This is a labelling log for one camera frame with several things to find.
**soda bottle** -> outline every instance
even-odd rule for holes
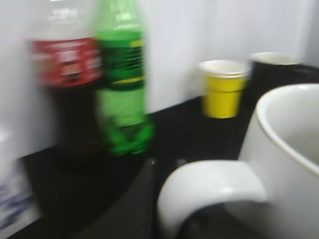
[[[100,58],[85,0],[42,0],[33,14],[32,47],[39,82],[58,119],[60,149],[75,160],[104,150],[96,118]]]
[[[102,0],[96,39],[102,55],[98,98],[104,139],[115,155],[143,153],[153,124],[144,112],[143,28],[133,0]]]

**white mug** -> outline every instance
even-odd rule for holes
[[[265,94],[239,161],[195,162],[173,172],[158,200],[164,234],[174,238],[192,213],[218,203],[266,238],[319,238],[319,84]]]

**green plastic bottle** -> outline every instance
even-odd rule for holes
[[[102,0],[96,39],[102,54],[98,98],[104,139],[114,155],[143,153],[154,127],[145,114],[143,30],[133,0]]]

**yellow cup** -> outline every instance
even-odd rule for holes
[[[211,118],[235,117],[250,72],[248,67],[228,60],[206,61],[199,67],[205,74],[204,113]]]

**mug handle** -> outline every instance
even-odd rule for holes
[[[236,201],[267,201],[264,186],[246,162],[214,160],[182,166],[169,176],[159,195],[158,217],[163,234],[173,239],[195,211]]]

